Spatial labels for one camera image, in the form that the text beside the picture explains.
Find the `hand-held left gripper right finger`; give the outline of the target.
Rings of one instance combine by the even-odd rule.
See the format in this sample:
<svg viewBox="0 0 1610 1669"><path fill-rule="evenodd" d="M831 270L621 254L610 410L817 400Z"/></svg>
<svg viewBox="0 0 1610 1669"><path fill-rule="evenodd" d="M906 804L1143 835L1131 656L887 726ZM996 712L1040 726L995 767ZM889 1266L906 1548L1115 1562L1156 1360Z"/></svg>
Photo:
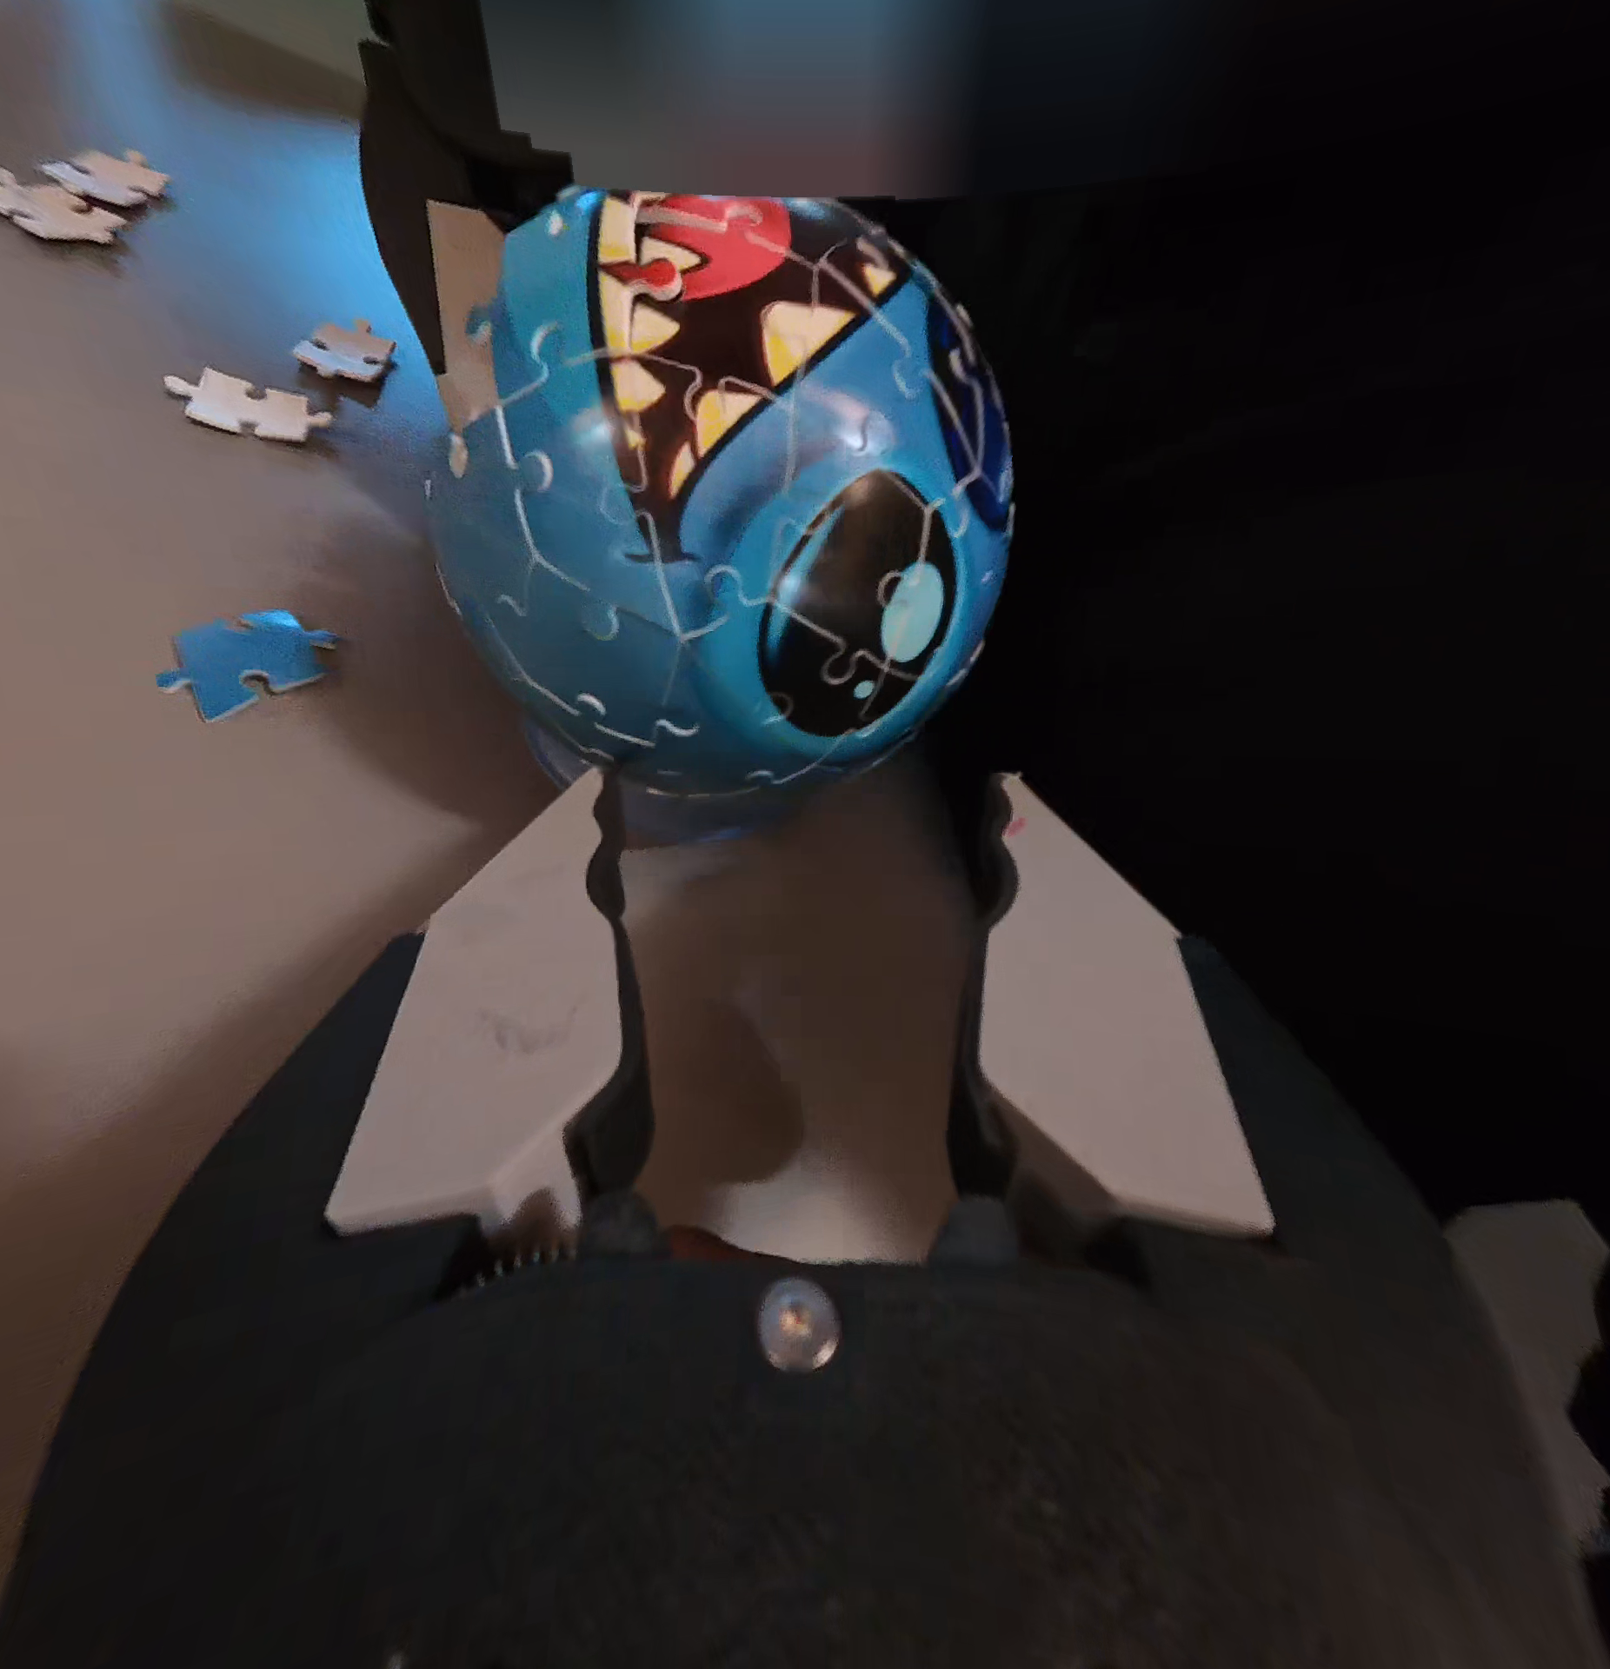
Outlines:
<svg viewBox="0 0 1610 1669"><path fill-rule="evenodd" d="M1075 1227L1270 1238L1177 927L1017 771L985 787L975 907L948 1095L957 1191Z"/></svg>

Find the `white loose puzzle piece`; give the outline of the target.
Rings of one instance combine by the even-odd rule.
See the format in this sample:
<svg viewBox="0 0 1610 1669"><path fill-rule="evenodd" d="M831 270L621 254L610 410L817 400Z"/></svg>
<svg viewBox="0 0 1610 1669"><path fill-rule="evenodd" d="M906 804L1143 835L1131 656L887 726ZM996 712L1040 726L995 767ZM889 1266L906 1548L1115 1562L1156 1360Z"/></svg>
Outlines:
<svg viewBox="0 0 1610 1669"><path fill-rule="evenodd" d="M168 195L168 174L135 151L126 157L83 151L69 162L40 162L40 174L106 212L155 208L161 195Z"/></svg>
<svg viewBox="0 0 1610 1669"><path fill-rule="evenodd" d="M40 242L111 250L126 233L126 217L111 217L106 208L91 208L69 186L28 186L10 168L0 168L0 217Z"/></svg>
<svg viewBox="0 0 1610 1669"><path fill-rule="evenodd" d="M217 366L205 366L195 379L164 374L164 398L175 398L195 426L283 442L283 448L303 448L314 431L335 421L335 410L317 410L297 391L277 391L277 387L260 391L253 379L237 379Z"/></svg>
<svg viewBox="0 0 1610 1669"><path fill-rule="evenodd" d="M399 340L375 337L369 318L356 323L314 323L297 344L296 360L322 379L356 379L356 387L382 387L386 371L399 366Z"/></svg>

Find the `person's black top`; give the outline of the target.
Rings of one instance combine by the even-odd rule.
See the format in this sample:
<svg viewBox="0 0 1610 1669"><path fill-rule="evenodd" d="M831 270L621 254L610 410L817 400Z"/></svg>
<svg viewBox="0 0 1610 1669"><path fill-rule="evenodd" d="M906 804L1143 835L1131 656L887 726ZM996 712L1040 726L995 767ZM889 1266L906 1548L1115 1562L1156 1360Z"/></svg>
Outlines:
<svg viewBox="0 0 1610 1669"><path fill-rule="evenodd" d="M1442 1206L1610 1214L1610 190L1115 208L1027 767Z"/></svg>

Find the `blue monster puzzle ball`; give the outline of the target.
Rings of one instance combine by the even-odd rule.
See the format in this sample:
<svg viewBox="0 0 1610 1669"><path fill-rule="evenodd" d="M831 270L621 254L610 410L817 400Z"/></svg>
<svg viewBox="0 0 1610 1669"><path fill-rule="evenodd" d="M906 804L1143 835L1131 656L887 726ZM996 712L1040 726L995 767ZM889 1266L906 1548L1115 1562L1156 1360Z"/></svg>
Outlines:
<svg viewBox="0 0 1610 1669"><path fill-rule="evenodd" d="M966 679L1010 420L882 221L567 190L469 323L496 398L427 475L439 577L572 771L747 820L887 762Z"/></svg>

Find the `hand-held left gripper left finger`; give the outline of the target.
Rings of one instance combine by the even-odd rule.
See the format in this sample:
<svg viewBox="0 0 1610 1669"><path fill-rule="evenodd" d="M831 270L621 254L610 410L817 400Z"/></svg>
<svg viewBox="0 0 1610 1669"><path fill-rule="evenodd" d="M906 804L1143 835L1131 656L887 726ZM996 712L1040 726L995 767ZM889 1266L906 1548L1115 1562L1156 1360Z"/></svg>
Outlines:
<svg viewBox="0 0 1610 1669"><path fill-rule="evenodd" d="M478 1221L576 1238L648 1160L621 804L581 771L427 923L322 1206L347 1238Z"/></svg>

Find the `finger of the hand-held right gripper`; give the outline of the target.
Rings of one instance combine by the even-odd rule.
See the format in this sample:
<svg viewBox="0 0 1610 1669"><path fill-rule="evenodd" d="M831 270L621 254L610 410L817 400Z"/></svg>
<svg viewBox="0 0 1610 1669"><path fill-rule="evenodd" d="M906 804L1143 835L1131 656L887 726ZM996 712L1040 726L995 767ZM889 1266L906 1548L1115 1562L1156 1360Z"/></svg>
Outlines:
<svg viewBox="0 0 1610 1669"><path fill-rule="evenodd" d="M449 426L472 426L500 400L496 298L503 277L503 233L472 208L427 199L427 250L439 281L427 360Z"/></svg>

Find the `blue puzzle piece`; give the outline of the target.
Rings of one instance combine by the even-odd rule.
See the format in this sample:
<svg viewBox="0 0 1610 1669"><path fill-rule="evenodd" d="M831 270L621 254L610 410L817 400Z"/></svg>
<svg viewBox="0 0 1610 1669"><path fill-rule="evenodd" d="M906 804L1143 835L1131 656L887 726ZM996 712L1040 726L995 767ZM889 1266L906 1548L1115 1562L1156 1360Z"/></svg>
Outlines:
<svg viewBox="0 0 1610 1669"><path fill-rule="evenodd" d="M155 676L155 689L193 689L202 722L253 712L265 695L287 695L322 679L322 656L341 635L303 629L296 614L212 620L168 639L175 665Z"/></svg>

